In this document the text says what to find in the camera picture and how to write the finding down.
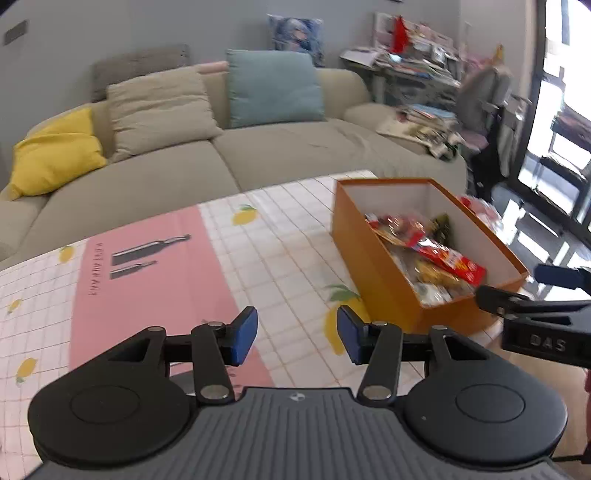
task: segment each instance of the gray chair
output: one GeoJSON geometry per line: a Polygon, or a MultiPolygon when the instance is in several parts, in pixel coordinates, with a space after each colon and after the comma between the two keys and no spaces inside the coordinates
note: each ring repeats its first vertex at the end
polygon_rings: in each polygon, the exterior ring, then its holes
{"type": "Polygon", "coordinates": [[[487,65],[464,78],[456,99],[460,134],[474,153],[488,145],[493,115],[505,106],[512,75],[504,65],[487,65]]]}
{"type": "Polygon", "coordinates": [[[191,65],[185,44],[138,50],[101,60],[92,66],[92,101],[107,97],[107,87],[126,80],[164,70],[191,65]]]}

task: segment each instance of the yellow pillow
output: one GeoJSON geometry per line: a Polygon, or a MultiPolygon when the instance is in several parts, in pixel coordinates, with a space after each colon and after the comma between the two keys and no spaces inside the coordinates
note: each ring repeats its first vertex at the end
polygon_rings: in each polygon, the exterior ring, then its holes
{"type": "Polygon", "coordinates": [[[11,199],[53,192],[105,165],[100,142],[93,136],[90,107],[81,108],[15,145],[11,199]]]}

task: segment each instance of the table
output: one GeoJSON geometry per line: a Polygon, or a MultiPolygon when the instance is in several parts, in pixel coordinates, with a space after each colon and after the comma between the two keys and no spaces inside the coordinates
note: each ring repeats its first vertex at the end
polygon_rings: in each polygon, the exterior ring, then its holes
{"type": "Polygon", "coordinates": [[[422,103],[444,110],[456,104],[460,82],[444,76],[429,78],[407,73],[400,66],[378,62],[373,67],[342,59],[345,67],[357,73],[365,82],[375,102],[386,105],[422,103]]]}
{"type": "MultiPolygon", "coordinates": [[[[244,365],[230,372],[236,391],[356,392],[365,367],[337,355],[324,333],[339,305],[328,286],[355,292],[329,230],[335,181],[373,176],[357,171],[202,203],[0,272],[0,478],[18,480],[40,463],[27,423],[33,395],[149,325],[179,335],[254,305],[258,334],[244,365]]],[[[489,335],[496,333],[474,339],[488,344],[489,335]]],[[[421,364],[404,364],[398,393],[422,376],[421,364]]]]}

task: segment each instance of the cardboard box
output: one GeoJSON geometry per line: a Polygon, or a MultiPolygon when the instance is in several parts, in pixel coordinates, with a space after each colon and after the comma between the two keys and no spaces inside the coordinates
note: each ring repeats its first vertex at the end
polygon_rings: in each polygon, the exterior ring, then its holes
{"type": "Polygon", "coordinates": [[[528,271],[468,208],[431,179],[363,179],[337,182],[332,235],[369,314],[407,333],[427,333],[447,325],[463,335],[490,327],[496,316],[482,312],[474,295],[444,305],[421,305],[387,248],[365,221],[366,213],[447,213],[457,250],[486,268],[485,284],[517,292],[528,271]]]}

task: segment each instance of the lemon print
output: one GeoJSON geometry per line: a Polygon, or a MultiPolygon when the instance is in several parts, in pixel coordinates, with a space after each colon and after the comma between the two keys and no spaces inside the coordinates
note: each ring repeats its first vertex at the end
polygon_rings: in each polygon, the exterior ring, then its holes
{"type": "Polygon", "coordinates": [[[13,301],[9,306],[8,306],[8,313],[12,313],[14,312],[18,306],[22,303],[21,299],[15,300],[13,301]]]}
{"type": "Polygon", "coordinates": [[[326,335],[326,338],[329,341],[330,346],[333,349],[333,352],[336,355],[343,355],[343,353],[345,353],[345,346],[343,345],[343,342],[340,340],[339,332],[336,328],[336,311],[339,309],[339,307],[342,305],[347,305],[365,323],[370,323],[371,319],[369,318],[369,313],[365,308],[365,305],[363,303],[363,300],[361,300],[361,297],[357,295],[354,291],[347,288],[346,285],[328,285],[326,288],[331,288],[333,290],[332,294],[330,295],[329,301],[335,301],[338,303],[335,304],[328,311],[326,317],[324,318],[324,334],[326,335]]]}
{"type": "Polygon", "coordinates": [[[236,212],[232,217],[234,225],[246,225],[256,219],[258,212],[256,208],[251,205],[240,205],[240,211],[236,212]]]}
{"type": "Polygon", "coordinates": [[[23,360],[21,366],[17,370],[17,385],[23,383],[25,378],[33,373],[37,360],[35,358],[27,358],[23,360]]]}
{"type": "Polygon", "coordinates": [[[68,245],[60,250],[60,263],[68,262],[74,256],[74,247],[68,245]]]}

